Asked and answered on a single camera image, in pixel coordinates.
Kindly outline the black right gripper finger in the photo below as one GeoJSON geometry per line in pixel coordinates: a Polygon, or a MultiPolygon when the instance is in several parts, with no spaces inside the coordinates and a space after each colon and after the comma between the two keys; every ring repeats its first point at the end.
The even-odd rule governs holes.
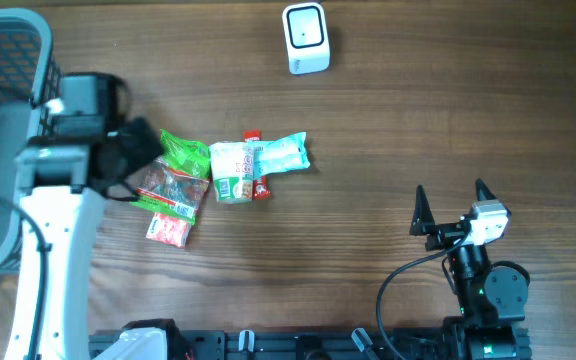
{"type": "Polygon", "coordinates": [[[481,178],[478,178],[475,181],[475,190],[478,201],[489,201],[497,199],[497,197],[492,193],[492,191],[487,187],[481,178]]]}
{"type": "Polygon", "coordinates": [[[422,185],[416,187],[415,207],[409,234],[412,236],[429,235],[434,231],[435,220],[422,185]]]}

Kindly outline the green snack bag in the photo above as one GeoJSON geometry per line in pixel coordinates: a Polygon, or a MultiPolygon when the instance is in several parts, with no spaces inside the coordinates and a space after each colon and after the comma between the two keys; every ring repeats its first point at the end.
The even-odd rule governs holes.
{"type": "Polygon", "coordinates": [[[210,184],[209,148],[166,130],[161,130],[160,143],[164,153],[146,168],[132,205],[194,225],[210,184]]]}

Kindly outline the red snack packet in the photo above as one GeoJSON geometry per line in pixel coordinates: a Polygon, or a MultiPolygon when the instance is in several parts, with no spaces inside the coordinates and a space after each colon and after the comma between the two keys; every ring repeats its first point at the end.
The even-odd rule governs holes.
{"type": "Polygon", "coordinates": [[[146,238],[184,248],[191,228],[192,225],[183,219],[155,213],[148,227],[146,238]]]}

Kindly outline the green instant noodle cup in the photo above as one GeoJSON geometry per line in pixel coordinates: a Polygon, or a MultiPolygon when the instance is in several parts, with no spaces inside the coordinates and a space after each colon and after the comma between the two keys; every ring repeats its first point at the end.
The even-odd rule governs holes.
{"type": "Polygon", "coordinates": [[[218,142],[209,150],[217,202],[250,202],[253,198],[253,147],[246,142],[218,142]]]}

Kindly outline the grey plastic shopping basket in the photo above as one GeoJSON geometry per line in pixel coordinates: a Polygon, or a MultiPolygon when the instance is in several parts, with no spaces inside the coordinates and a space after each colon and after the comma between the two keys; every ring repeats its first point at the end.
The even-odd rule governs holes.
{"type": "MultiPolygon", "coordinates": [[[[44,107],[57,97],[62,71],[53,53],[53,34],[38,13],[0,9],[0,198],[15,202],[14,162],[27,140],[47,135],[52,126],[44,107]]],[[[19,215],[0,207],[0,274],[20,265],[19,215]]]]}

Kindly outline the light blue snack packet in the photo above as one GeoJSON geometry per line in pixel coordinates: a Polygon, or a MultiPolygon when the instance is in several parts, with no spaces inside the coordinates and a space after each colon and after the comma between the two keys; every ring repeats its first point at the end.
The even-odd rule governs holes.
{"type": "Polygon", "coordinates": [[[274,141],[250,141],[254,179],[309,168],[306,138],[306,132],[298,132],[274,141]]]}

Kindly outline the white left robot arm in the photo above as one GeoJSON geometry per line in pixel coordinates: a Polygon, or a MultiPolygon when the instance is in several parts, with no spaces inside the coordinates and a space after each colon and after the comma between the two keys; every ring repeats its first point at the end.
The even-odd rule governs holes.
{"type": "Polygon", "coordinates": [[[31,138],[17,155],[21,265],[8,359],[86,359],[93,245],[107,191],[161,155],[143,118],[31,138]]]}

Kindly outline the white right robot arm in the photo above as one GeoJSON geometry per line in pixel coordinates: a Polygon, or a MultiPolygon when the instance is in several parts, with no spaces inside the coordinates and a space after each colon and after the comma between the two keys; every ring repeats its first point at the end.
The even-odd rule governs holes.
{"type": "Polygon", "coordinates": [[[416,188],[410,234],[426,238],[425,249],[444,251],[444,275],[460,305],[459,317],[443,321],[438,351],[445,359],[530,359],[525,304],[528,271],[512,261],[490,260],[486,246],[505,236],[511,211],[475,182],[476,201],[456,222],[435,222],[424,188],[416,188]]]}

